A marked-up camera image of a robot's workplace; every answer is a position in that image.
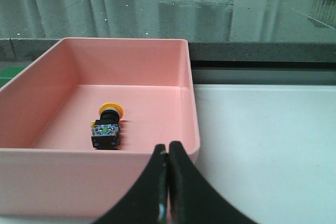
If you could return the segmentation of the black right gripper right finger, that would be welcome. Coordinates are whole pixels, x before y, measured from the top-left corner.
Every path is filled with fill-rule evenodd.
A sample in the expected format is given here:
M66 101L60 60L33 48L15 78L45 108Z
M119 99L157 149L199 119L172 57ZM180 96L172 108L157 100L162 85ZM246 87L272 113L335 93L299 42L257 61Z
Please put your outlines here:
M178 141L169 145L169 193L173 223L255 223L209 184Z

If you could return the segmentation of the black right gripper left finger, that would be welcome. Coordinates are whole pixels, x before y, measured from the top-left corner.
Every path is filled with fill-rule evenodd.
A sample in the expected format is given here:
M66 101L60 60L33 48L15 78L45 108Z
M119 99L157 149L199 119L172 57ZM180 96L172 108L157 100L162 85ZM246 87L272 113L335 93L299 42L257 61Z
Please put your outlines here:
M94 223L166 223L167 168L165 145L158 144L133 186Z

